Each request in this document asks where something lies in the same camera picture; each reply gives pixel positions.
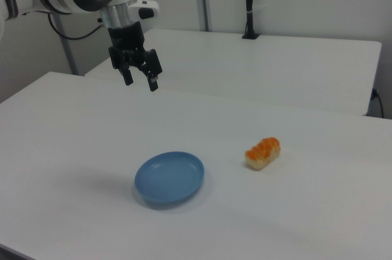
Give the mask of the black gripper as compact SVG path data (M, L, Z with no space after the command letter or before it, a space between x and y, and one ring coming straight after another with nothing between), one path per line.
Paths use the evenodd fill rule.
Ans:
M126 86L133 84L131 71L125 65L142 69L150 91L158 89L157 80L162 73L162 66L155 49L145 51L145 38L141 23L133 23L123 28L108 28L112 46L109 48L114 69L122 69L121 75Z

